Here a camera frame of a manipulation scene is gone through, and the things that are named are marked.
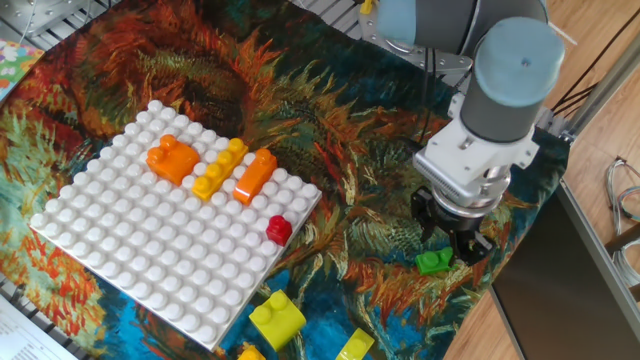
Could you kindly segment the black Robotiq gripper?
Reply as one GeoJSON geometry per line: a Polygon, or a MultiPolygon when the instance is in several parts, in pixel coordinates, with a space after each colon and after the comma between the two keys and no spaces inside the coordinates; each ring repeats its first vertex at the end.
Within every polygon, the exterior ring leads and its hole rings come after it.
{"type": "Polygon", "coordinates": [[[411,214],[422,229],[423,242],[432,237],[436,228],[446,233],[453,232],[453,253],[468,266],[484,260],[495,249],[493,239],[478,231],[484,214],[473,217],[457,215],[438,203],[426,186],[412,193],[411,214]]]}

